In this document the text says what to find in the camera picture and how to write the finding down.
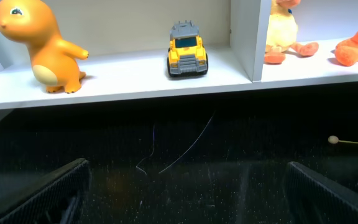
truck roof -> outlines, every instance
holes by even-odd
[[[173,25],[170,36],[171,40],[186,38],[186,37],[195,37],[199,34],[198,26],[194,25],[192,21],[190,22],[180,22]]]

toy car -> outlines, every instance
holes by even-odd
[[[167,58],[170,77],[185,73],[207,74],[208,55],[198,29],[192,21],[179,22],[172,27]]]

small beige ball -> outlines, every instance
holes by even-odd
[[[339,142],[339,138],[336,137],[336,136],[330,136],[330,137],[328,138],[328,142],[331,143],[331,144],[336,144],[336,143]]]

truck wheel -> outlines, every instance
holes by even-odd
[[[167,70],[168,70],[169,77],[171,77],[171,78],[178,77],[178,75],[171,74],[171,70],[169,69],[169,58],[168,57],[167,57]]]
[[[209,60],[208,60],[208,54],[206,54],[206,70],[203,72],[200,72],[201,75],[206,75],[208,73],[209,69]]]

toy eye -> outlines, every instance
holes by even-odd
[[[13,9],[11,10],[11,14],[12,14],[12,15],[20,14],[20,15],[23,16],[23,12],[22,12],[18,7],[13,8]]]

